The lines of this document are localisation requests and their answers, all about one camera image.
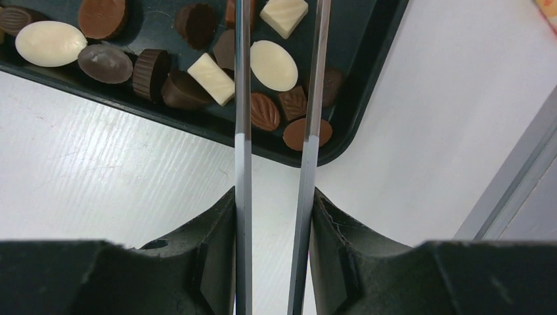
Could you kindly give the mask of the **steel tongs with white handle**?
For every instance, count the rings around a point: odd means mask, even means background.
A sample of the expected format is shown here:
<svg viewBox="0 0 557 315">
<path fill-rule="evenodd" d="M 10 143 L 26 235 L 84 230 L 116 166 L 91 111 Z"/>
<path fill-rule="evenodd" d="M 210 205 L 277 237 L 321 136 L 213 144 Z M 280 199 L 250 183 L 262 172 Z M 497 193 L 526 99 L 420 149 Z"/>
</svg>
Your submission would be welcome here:
<svg viewBox="0 0 557 315">
<path fill-rule="evenodd" d="M 330 24 L 330 1 L 318 1 L 309 104 L 301 158 L 296 227 L 288 295 L 288 314 L 302 314 L 309 258 L 311 213 L 319 152 L 324 73 Z M 236 203 L 236 313 L 251 314 L 252 286 L 252 120 L 250 69 L 250 1 L 237 1 L 235 29 L 234 137 Z"/>
</svg>

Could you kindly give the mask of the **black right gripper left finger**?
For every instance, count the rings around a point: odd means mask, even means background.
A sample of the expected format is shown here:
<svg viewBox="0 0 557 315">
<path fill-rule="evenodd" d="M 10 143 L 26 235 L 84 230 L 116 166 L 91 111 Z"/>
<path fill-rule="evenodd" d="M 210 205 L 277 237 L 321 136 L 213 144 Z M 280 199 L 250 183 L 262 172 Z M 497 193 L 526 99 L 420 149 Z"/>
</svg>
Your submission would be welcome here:
<svg viewBox="0 0 557 315">
<path fill-rule="evenodd" d="M 138 249 L 104 240 L 1 242 L 2 314 L 232 314 L 234 190 Z"/>
</svg>

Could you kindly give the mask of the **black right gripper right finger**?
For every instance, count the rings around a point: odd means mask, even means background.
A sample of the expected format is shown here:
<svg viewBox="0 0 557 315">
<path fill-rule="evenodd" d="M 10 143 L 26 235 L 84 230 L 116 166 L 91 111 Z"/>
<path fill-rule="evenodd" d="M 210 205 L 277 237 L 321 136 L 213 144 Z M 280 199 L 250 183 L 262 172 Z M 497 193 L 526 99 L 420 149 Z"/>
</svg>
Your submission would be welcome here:
<svg viewBox="0 0 557 315">
<path fill-rule="evenodd" d="M 391 240 L 316 191 L 309 245 L 318 314 L 555 314 L 553 241 Z"/>
</svg>

